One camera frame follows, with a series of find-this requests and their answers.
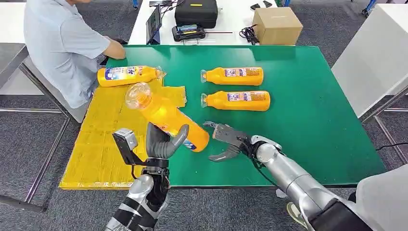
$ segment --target floor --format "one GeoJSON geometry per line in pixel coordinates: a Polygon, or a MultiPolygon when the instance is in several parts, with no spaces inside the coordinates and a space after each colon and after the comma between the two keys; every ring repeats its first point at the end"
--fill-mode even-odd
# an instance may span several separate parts
{"type": "MultiPolygon", "coordinates": [[[[293,0],[291,7],[304,25],[298,45],[319,46],[332,66],[364,22],[360,14],[368,0],[293,0]]],[[[104,35],[128,39],[137,12],[128,0],[94,0],[78,5],[85,21],[104,35]]],[[[408,107],[408,98],[398,102],[408,107]]],[[[53,105],[44,96],[0,96],[0,107],[53,105]]],[[[408,141],[407,114],[382,115],[397,141],[408,141]]],[[[0,194],[24,199],[47,155],[63,117],[59,115],[0,115],[0,194]]],[[[388,144],[375,122],[364,126],[374,146],[388,144]]],[[[76,231],[103,230],[126,191],[65,191],[58,183],[72,151],[79,125],[71,122],[52,159],[34,203],[45,202],[38,214],[0,205],[0,230],[76,231]]],[[[408,145],[401,146],[408,153],[408,145]]],[[[392,148],[379,151],[388,170],[402,165],[392,148]]],[[[333,189],[347,197],[354,189],[333,189]]],[[[171,190],[170,205],[159,219],[158,231],[266,230],[301,231],[285,212],[288,202],[272,189],[171,190]]]]}

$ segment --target orange bottle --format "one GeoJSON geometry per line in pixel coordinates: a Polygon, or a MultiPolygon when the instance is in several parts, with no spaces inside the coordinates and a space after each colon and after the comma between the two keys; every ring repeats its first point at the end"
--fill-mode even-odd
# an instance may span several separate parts
{"type": "Polygon", "coordinates": [[[138,109],[150,122],[171,136],[177,135],[181,126],[189,125],[189,134],[184,145],[193,152],[202,151],[210,136],[198,124],[183,114],[168,98],[153,94],[146,83],[133,85],[126,93],[126,104],[138,109]]]}
{"type": "Polygon", "coordinates": [[[221,110],[266,111],[270,95],[267,91],[218,91],[212,95],[201,94],[201,107],[211,106],[221,110]]]}
{"type": "Polygon", "coordinates": [[[149,82],[163,78],[165,73],[158,67],[125,66],[101,68],[98,71],[98,82],[101,87],[113,87],[132,83],[149,82]]]}
{"type": "Polygon", "coordinates": [[[259,86],[264,80],[261,67],[221,68],[201,71],[201,82],[213,82],[220,85],[252,85],[259,86]]]}

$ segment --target light blue shirt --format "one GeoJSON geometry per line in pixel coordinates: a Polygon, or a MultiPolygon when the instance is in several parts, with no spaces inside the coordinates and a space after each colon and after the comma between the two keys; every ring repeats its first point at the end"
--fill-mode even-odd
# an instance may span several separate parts
{"type": "Polygon", "coordinates": [[[65,0],[27,0],[24,37],[38,70],[72,108],[90,100],[97,86],[96,57],[110,41],[92,30],[65,0]]]}

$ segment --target yellow sponge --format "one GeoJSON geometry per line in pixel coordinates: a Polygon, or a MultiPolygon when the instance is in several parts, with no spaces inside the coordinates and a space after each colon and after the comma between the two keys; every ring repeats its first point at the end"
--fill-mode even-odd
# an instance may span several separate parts
{"type": "MultiPolygon", "coordinates": [[[[177,107],[187,102],[185,87],[163,87],[161,79],[150,81],[152,92],[169,98],[177,107]]],[[[125,165],[112,133],[120,128],[135,132],[138,146],[133,150],[141,160],[147,158],[146,119],[125,105],[129,85],[97,88],[75,141],[74,149],[60,182],[72,190],[126,189],[133,182],[131,166],[125,165]]],[[[135,167],[139,176],[142,167],[135,167]]]]}

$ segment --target green table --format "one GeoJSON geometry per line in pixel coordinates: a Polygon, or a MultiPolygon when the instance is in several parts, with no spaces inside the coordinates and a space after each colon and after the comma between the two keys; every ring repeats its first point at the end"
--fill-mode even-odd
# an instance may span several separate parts
{"type": "MultiPolygon", "coordinates": [[[[144,46],[126,47],[126,59],[109,67],[161,66],[165,86],[186,86],[181,111],[196,123],[214,121],[261,135],[282,145],[282,151],[324,185],[355,185],[385,168],[337,84],[318,47],[297,46],[144,46]],[[260,66],[261,86],[223,86],[200,82],[200,70],[260,66]],[[267,112],[227,111],[200,107],[201,93],[267,90],[267,112]]],[[[269,186],[243,154],[225,162],[207,159],[226,144],[210,140],[193,153],[180,147],[170,159],[173,186],[269,186]]]]}

